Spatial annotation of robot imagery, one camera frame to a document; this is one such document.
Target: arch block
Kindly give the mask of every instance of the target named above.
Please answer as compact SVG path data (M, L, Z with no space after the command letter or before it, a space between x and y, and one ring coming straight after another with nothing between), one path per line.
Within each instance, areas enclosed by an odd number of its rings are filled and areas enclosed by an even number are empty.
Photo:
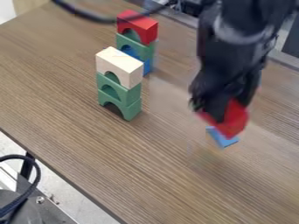
M139 15L133 10L125 10L117 16L117 32L123 34L127 29L132 29L138 33L141 43L149 45L157 38L158 22L150 17L141 17L127 21L127 17Z
M127 107L141 98L141 83L139 83L131 89L127 89L115 82L114 80L108 78L108 76L103 75L101 73L96 74L96 80L98 84L98 89L105 93L107 93L107 91L105 91L105 87L111 87L117 93L117 97L119 98L119 101L122 103L123 106Z
M126 36L116 33L116 47L121 50L124 46L130 46L134 49L134 52L138 56L139 60L145 61L153 59L155 52L155 43L152 42L149 45L142 45Z
M133 102L129 106L124 106L121 101L116 100L111 95L98 89L99 104L101 106L106 106L109 102L113 103L123 115L123 119L126 121L133 120L142 111L142 101L139 98L137 101Z
M125 30L123 33L122 33L123 36L129 38L129 39L132 39L138 43L142 43L141 40L140 40L140 37L138 35L138 33L136 33L135 31L133 31L132 29L127 29Z
M127 45L125 45L125 47L122 47L122 52L128 54L129 56L140 60L139 56L136 54L136 52L134 51L134 49L132 47L128 47ZM151 73L153 71L154 68L154 60L153 59L147 59L145 61L143 61L143 76Z
M143 80L143 63L112 46L95 55L96 71L115 74L126 89L137 86Z

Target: green arch block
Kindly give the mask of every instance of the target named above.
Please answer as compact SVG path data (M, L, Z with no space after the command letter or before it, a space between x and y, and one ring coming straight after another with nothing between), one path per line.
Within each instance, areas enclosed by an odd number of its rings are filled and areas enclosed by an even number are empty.
M140 37L139 37L139 34L134 31L133 29L127 29L124 31L124 33L122 34L123 36L129 38L129 39L132 39L138 43L141 43L141 40L140 40Z
M116 33L116 47L118 50L122 50L123 46L130 46L136 52L138 58L142 61L153 59L155 53L156 42L152 42L149 45L143 45L137 41L126 37L120 33Z
M127 89L119 84L119 81L115 75L111 73L103 75L101 73L96 74L98 83L98 89L114 97L120 101L124 106L129 106L133 102L137 101L141 97L142 83L134 86L131 89Z
M123 115L123 118L127 121L133 120L142 111L142 101L139 98L129 106L124 106L120 101L115 99L113 96L106 94L105 92L98 89L99 104L105 106L109 102L113 103Z

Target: wooden table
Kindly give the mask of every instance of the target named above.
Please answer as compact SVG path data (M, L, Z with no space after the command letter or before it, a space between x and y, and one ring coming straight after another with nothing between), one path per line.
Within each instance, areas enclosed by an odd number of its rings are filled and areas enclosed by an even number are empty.
M119 0L114 14L134 5ZM299 223L299 73L269 63L240 143L218 150L187 107L196 32L166 17L143 112L97 105L94 55L115 26L51 3L0 27L0 127L120 222Z

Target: black wire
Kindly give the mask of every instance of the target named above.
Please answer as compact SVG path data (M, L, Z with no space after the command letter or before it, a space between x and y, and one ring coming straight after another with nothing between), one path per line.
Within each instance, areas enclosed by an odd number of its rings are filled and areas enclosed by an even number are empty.
M14 219L17 217L17 213L21 210L21 208L27 202L27 200L28 199L26 199L23 203L18 205L17 208L11 212L10 217L6 220L4 224L11 224L14 221Z
M32 164L37 171L37 176L33 181L32 185L25 191L25 193L18 196L9 205L4 206L3 208L0 209L0 218L3 218L6 214L11 213L15 209L17 209L21 204L23 204L28 199L28 197L35 191L41 178L40 168L33 159L25 156L20 156L20 155L9 155L9 156L0 157L0 163L11 159L22 159L25 162Z
M84 18L86 20L95 22L95 23L101 23L101 24L115 24L117 23L116 17L103 17L100 14L94 14L91 11L87 10L80 10L73 6L72 4L66 3L64 0L52 0L53 3L58 5L60 8L64 9L65 11L68 11L72 14L74 14L77 17ZM148 17L150 14L156 14L159 11L165 9L168 6L168 3L161 4L160 6L157 6L153 10L147 10L144 12L141 12L140 14L136 16L126 17L124 20L135 20L142 17Z

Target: background wall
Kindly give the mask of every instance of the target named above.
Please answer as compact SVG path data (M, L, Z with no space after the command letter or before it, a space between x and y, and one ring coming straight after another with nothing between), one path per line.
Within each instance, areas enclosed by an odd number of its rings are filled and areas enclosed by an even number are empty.
M13 0L17 15L23 14L29 10L39 7L42 4L50 2L50 0Z
M12 0L0 0L0 24L5 23L16 16Z

